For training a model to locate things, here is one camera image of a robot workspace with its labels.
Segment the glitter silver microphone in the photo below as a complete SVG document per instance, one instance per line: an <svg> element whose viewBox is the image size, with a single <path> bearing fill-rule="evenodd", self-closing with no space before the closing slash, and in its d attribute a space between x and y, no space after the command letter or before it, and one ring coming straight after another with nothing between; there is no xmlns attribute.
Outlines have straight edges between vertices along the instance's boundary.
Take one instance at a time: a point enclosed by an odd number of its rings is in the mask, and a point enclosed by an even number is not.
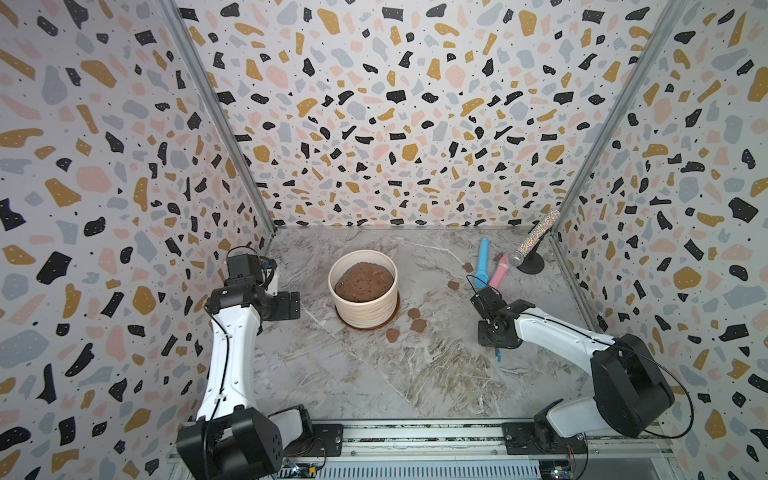
<svg viewBox="0 0 768 480"><path fill-rule="evenodd" d="M508 261L511 266L518 267L523 264L545 233L557 222L560 214L559 210L551 210L531 229L527 237L509 254Z"/></svg>

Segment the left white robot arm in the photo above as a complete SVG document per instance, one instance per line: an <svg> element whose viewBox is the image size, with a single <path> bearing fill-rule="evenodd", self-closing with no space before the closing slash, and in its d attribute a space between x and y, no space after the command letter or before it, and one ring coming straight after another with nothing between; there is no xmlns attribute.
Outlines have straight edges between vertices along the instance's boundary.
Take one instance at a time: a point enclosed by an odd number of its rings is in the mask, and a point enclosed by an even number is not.
<svg viewBox="0 0 768 480"><path fill-rule="evenodd" d="M263 322L300 318L300 294L230 285L214 290L205 309L213 328L207 386L195 421L178 432L178 455L195 479L275 474L285 457L311 450L313 427L302 405L261 411L252 355Z"/></svg>

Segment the cream ceramic pot with soil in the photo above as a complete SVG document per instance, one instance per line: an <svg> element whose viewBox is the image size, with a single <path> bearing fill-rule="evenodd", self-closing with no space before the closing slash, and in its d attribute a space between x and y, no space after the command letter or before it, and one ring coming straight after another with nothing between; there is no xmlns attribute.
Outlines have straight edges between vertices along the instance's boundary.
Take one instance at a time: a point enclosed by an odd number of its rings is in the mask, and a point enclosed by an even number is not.
<svg viewBox="0 0 768 480"><path fill-rule="evenodd" d="M334 307L347 322L372 325L392 313L398 290L392 259L375 250L357 250L338 259L328 274Z"/></svg>

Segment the black microphone stand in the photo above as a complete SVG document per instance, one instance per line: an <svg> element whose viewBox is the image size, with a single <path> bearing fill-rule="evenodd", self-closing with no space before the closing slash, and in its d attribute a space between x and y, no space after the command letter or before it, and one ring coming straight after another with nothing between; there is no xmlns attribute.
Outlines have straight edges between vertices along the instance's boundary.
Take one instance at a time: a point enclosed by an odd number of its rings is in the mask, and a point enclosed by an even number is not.
<svg viewBox="0 0 768 480"><path fill-rule="evenodd" d="M543 257L537 252L543 234L540 234L532 243L527 251L527 254L523 257L517 269L528 275L536 275L541 273L545 267L545 261Z"/></svg>

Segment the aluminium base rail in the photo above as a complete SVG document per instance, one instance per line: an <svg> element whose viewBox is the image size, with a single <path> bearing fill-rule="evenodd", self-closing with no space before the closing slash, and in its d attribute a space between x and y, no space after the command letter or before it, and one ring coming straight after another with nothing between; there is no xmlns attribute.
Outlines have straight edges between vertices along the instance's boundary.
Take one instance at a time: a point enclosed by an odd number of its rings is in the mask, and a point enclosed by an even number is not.
<svg viewBox="0 0 768 480"><path fill-rule="evenodd" d="M682 479L669 444L655 437L577 435L542 451L523 443L522 419L322 420L304 457L277 479Z"/></svg>

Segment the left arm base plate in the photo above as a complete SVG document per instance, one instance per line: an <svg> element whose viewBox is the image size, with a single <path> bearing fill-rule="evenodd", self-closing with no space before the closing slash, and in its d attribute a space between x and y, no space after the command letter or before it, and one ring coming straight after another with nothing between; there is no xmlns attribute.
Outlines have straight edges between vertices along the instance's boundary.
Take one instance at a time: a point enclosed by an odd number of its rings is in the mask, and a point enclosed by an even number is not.
<svg viewBox="0 0 768 480"><path fill-rule="evenodd" d="M285 457L340 457L344 440L341 423L314 423L310 434L303 434L283 449Z"/></svg>

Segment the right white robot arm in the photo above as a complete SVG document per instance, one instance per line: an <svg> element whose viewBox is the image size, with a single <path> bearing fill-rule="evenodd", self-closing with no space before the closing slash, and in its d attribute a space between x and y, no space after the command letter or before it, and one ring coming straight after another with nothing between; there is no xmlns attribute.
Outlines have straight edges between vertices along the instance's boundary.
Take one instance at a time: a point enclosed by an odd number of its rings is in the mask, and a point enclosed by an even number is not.
<svg viewBox="0 0 768 480"><path fill-rule="evenodd" d="M481 346L512 350L534 344L593 382L590 397L556 400L534 417L540 443L603 430L636 438L675 403L661 366L635 335L612 337L577 327L526 300L508 303L492 287L477 291L471 304L481 317Z"/></svg>

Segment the blue toy microphone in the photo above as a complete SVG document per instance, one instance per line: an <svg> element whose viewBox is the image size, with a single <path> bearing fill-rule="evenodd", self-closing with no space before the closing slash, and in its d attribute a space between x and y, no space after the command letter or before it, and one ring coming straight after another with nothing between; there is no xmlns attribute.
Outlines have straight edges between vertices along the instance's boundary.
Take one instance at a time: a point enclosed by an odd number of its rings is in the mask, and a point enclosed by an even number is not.
<svg viewBox="0 0 768 480"><path fill-rule="evenodd" d="M481 289L487 286L489 280L488 276L488 257L489 257L489 240L482 238L478 249L476 273L474 274L474 285L476 288Z"/></svg>

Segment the pink toy microphone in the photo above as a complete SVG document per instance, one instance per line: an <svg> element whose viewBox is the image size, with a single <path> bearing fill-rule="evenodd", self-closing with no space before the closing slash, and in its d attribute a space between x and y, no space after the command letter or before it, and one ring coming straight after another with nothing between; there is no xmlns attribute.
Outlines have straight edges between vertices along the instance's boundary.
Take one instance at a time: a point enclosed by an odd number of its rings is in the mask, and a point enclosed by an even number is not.
<svg viewBox="0 0 768 480"><path fill-rule="evenodd" d="M488 286L498 289L510 268L509 255L503 254L497 263L496 269L488 281Z"/></svg>

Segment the terracotta saucer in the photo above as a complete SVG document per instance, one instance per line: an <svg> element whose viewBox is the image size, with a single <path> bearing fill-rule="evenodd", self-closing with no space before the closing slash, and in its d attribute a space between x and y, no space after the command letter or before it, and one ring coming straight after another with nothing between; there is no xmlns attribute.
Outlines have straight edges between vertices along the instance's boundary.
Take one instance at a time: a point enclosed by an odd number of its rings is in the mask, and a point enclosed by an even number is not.
<svg viewBox="0 0 768 480"><path fill-rule="evenodd" d="M380 329L380 328L383 328L384 326L386 326L386 325L390 324L390 323L391 323L391 322L392 322L392 321L393 321L393 320L394 320L394 319L397 317L397 315L399 314L399 311L400 311L400 306L401 306L401 296L400 296L400 294L398 293L398 295L397 295L397 300L396 300L396 304L395 304L395 307L394 307L394 309L393 309L392 313L389 315L389 317L388 317L386 320L382 320L381 322L379 322L379 323L376 323L376 324L372 324L372 325L364 325L364 326L362 326L362 327L361 327L361 326L357 326L357 325L353 325L353 324L351 324L351 323L347 322L345 319L343 319L343 318L342 318L342 316L339 314L339 311L338 311L338 309L337 309L337 308L335 308L335 307L334 307L334 312L335 312L335 314L336 314L336 318L337 318L337 319L338 319L338 320L339 320L339 321L340 321L340 322L341 322L341 323L342 323L344 326L346 326L346 327L348 327L348 328L351 328L351 329L353 329L353 330L356 330L356 331L364 331L364 332L367 332L367 331L374 331L374 330L378 330L378 329Z"/></svg>

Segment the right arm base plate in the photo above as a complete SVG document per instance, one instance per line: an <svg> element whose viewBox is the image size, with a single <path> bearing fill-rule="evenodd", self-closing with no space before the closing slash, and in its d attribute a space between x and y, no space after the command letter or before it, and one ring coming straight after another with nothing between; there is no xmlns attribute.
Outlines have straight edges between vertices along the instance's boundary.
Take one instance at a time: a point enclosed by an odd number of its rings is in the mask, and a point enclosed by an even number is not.
<svg viewBox="0 0 768 480"><path fill-rule="evenodd" d="M501 425L508 455L585 455L588 447L576 436L560 437L543 422L506 422Z"/></svg>

